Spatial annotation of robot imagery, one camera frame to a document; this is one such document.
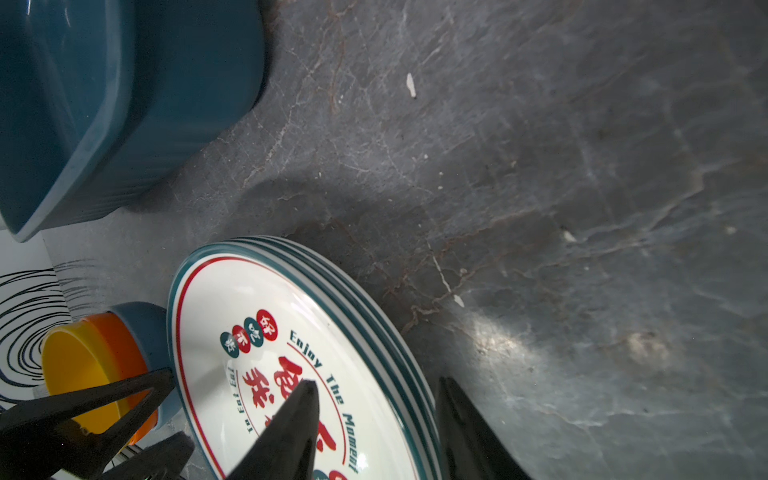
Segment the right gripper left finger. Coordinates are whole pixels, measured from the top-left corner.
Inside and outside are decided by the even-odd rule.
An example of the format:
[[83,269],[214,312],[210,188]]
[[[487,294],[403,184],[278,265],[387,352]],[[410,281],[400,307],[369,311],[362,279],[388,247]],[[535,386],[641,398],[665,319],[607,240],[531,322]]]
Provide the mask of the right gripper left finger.
[[302,380],[227,478],[312,479],[318,423],[317,386]]

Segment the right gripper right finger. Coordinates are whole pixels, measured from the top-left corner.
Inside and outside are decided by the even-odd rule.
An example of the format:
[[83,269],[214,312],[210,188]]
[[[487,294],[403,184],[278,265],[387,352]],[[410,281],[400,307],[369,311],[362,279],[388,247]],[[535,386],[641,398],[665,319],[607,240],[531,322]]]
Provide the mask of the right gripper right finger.
[[532,479],[451,377],[439,379],[436,419],[444,479]]

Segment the white plate green flower outline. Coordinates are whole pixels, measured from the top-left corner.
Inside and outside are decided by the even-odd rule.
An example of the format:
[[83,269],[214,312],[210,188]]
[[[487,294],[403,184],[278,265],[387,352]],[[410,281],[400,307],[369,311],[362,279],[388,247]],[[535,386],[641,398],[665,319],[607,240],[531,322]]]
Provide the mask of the white plate green flower outline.
[[238,237],[236,243],[255,251],[259,260],[288,265],[300,274],[299,285],[312,289],[321,306],[330,302],[340,312],[331,319],[365,360],[373,360],[383,378],[385,394],[400,403],[393,407],[412,440],[420,479],[441,479],[435,399],[425,376],[403,338],[372,297],[346,272],[319,253],[295,241],[275,236]]

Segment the plate with red characters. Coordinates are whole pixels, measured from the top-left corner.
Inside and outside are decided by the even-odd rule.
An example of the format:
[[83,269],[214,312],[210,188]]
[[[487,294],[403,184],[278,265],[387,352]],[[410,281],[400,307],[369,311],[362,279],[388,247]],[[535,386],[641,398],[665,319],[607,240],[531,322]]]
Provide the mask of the plate with red characters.
[[314,479],[420,479],[381,372],[352,346],[300,274],[231,239],[179,267],[168,343],[182,405],[214,475],[242,461],[302,380],[319,397]]

